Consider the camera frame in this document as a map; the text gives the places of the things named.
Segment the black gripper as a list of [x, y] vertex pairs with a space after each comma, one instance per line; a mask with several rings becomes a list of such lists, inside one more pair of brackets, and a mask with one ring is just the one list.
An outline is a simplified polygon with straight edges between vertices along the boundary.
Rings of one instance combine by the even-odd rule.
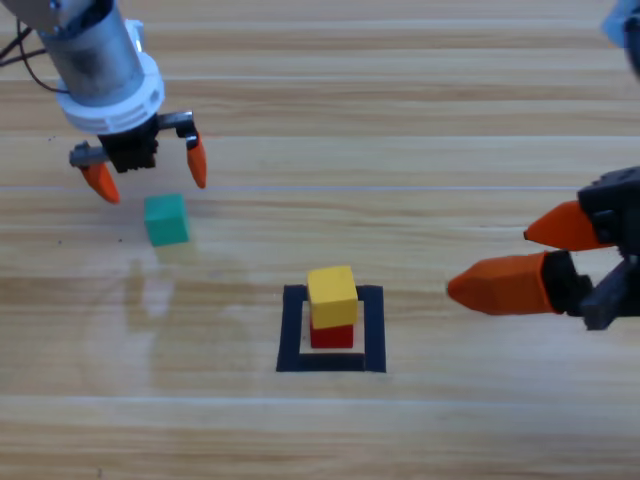
[[155, 114], [141, 125], [125, 132], [99, 135], [100, 146], [87, 142], [77, 144], [69, 154], [73, 167], [81, 168], [87, 184], [105, 201], [120, 202], [120, 194], [105, 162], [110, 161], [118, 173], [150, 169], [156, 166], [157, 135], [162, 130], [174, 130], [185, 140], [187, 163], [200, 189], [207, 185], [206, 150], [198, 133], [193, 135], [193, 112]]
[[639, 169], [611, 171], [534, 221], [524, 238], [569, 251], [615, 245], [622, 261], [593, 289], [567, 251], [481, 260], [447, 284], [448, 296], [487, 315], [578, 316], [589, 330], [639, 315]]

